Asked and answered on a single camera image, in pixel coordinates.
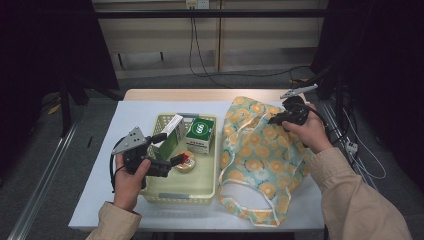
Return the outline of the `black horizontal bar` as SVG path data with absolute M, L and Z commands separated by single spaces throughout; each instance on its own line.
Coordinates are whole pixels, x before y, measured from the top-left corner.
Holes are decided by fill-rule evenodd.
M 96 12 L 100 19 L 130 18 L 315 18 L 325 17 L 327 10 L 284 9 L 284 10 L 246 10 L 246 9 L 209 9 L 209 10 L 101 10 Z

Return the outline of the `black metal stand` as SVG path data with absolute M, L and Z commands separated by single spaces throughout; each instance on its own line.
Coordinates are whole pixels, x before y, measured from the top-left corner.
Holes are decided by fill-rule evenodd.
M 340 67 L 332 63 L 323 68 L 308 80 L 298 84 L 296 89 L 317 85 L 316 95 L 319 100 L 333 108 L 329 118 L 334 127 L 343 125 L 343 85 L 340 75 Z
M 66 68 L 60 70 L 59 73 L 59 93 L 62 114 L 62 137 L 64 137 L 70 132 L 71 126 L 73 124 L 69 97 L 72 97 L 72 99 L 77 105 L 86 105 L 89 102 L 89 97 L 86 93 L 86 89 L 93 89 L 94 91 L 114 101 L 120 101 L 123 99 L 122 95 L 114 93 L 109 88 L 102 87 L 93 79 L 72 74 Z

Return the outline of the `person's right hand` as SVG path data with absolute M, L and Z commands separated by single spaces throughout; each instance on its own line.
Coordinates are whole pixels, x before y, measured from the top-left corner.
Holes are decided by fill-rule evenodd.
M 308 146 L 314 154 L 318 154 L 332 147 L 326 136 L 323 122 L 312 111 L 309 112 L 307 121 L 303 125 L 283 121 L 282 126 L 286 130 L 296 134 L 302 143 Z

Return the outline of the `white board table cover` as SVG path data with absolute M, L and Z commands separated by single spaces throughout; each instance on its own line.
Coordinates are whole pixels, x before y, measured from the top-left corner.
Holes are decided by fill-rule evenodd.
M 230 105 L 229 101 L 120 102 L 69 226 L 82 231 L 97 226 L 100 207 L 113 198 L 109 175 L 111 151 L 130 130 L 138 126 L 144 134 L 151 134 L 160 113 L 212 114 L 221 130 Z M 321 193 L 309 176 L 291 194 L 287 218 L 277 227 L 256 227 L 230 214 L 215 197 L 206 205 L 149 203 L 140 197 L 136 211 L 143 215 L 139 229 L 148 232 L 297 232 L 324 228 Z

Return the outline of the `pale yellow plastic basket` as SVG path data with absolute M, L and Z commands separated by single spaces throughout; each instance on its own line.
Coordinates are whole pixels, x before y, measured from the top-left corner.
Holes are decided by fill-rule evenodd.
M 215 195 L 217 182 L 217 159 L 220 157 L 219 149 L 216 146 L 216 142 L 218 140 L 218 118 L 215 115 L 205 114 L 162 114 L 181 115 L 184 118 L 186 133 L 188 132 L 194 118 L 213 120 L 215 122 L 215 126 L 210 153 L 201 154 L 193 152 L 196 159 L 196 166 L 188 173 L 181 173 L 174 166 L 171 168 L 167 177 L 147 176 L 146 186 L 140 191 L 140 194 L 143 195 L 149 202 L 210 204 L 213 196 Z M 152 145 L 148 148 L 147 152 L 150 156 L 157 159 L 153 152 Z M 185 150 L 190 151 L 186 144 L 186 134 L 177 148 L 172 152 L 172 155 L 166 161 L 170 161 L 172 157 L 178 155 L 178 152 Z

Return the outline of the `tall green and white box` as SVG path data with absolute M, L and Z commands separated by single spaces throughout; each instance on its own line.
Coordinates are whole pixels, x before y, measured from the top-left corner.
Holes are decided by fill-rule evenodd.
M 167 160 L 179 143 L 185 137 L 186 128 L 184 118 L 178 114 L 162 114 L 157 117 L 153 134 L 166 133 L 167 138 L 153 144 L 152 149 L 157 159 Z

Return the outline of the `round tin with red label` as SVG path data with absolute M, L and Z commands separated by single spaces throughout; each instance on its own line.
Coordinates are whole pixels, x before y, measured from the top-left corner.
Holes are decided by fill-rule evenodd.
M 176 165 L 175 168 L 181 173 L 188 173 L 192 171 L 196 166 L 196 159 L 195 159 L 194 153 L 191 151 L 185 150 L 185 151 L 178 152 L 178 155 L 180 154 L 185 155 L 185 160 L 183 163 Z

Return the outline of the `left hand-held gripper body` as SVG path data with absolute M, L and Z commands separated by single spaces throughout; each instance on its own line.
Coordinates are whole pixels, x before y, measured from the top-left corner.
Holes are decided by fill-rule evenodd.
M 170 161 L 156 160 L 147 153 L 152 136 L 145 137 L 139 127 L 135 127 L 129 134 L 121 138 L 114 146 L 111 159 L 116 154 L 123 154 L 124 165 L 130 174 L 134 174 L 139 165 L 146 159 L 151 162 L 147 176 L 167 177 L 172 166 Z

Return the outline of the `orange-print cloth bag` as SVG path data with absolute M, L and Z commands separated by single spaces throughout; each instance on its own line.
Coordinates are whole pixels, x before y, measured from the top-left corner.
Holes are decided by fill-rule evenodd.
M 309 173 L 312 152 L 299 137 L 269 120 L 277 106 L 237 96 L 223 124 L 218 200 L 255 226 L 285 221 L 295 190 Z

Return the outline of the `person's left hand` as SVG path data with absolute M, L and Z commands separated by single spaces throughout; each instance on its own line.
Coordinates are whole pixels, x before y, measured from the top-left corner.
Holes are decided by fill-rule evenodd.
M 134 174 L 127 171 L 122 154 L 116 156 L 115 162 L 117 172 L 115 173 L 113 204 L 118 208 L 132 212 L 137 204 L 142 179 L 148 172 L 151 162 L 144 160 Z

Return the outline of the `short green-topped white box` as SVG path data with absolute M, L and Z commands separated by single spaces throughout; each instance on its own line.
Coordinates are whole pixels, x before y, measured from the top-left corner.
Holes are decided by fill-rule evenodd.
M 196 153 L 209 154 L 215 122 L 204 118 L 194 118 L 186 133 L 187 148 Z

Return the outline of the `black curtain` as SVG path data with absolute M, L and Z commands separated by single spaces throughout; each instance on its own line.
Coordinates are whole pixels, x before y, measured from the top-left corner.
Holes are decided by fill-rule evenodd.
M 43 97 L 116 89 L 92 0 L 0 0 L 0 173 L 17 160 Z
M 413 182 L 424 192 L 424 0 L 328 0 L 312 63 L 336 61 L 343 40 L 355 42 L 340 70 L 351 95 Z

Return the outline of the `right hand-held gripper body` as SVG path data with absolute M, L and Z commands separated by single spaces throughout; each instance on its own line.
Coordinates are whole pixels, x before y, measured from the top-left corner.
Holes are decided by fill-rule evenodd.
M 306 105 L 300 94 L 314 90 L 318 87 L 317 84 L 312 86 L 300 87 L 296 89 L 289 89 L 281 96 L 283 99 L 282 106 L 285 111 L 282 113 L 282 120 L 297 125 L 303 125 L 312 111 L 312 108 Z

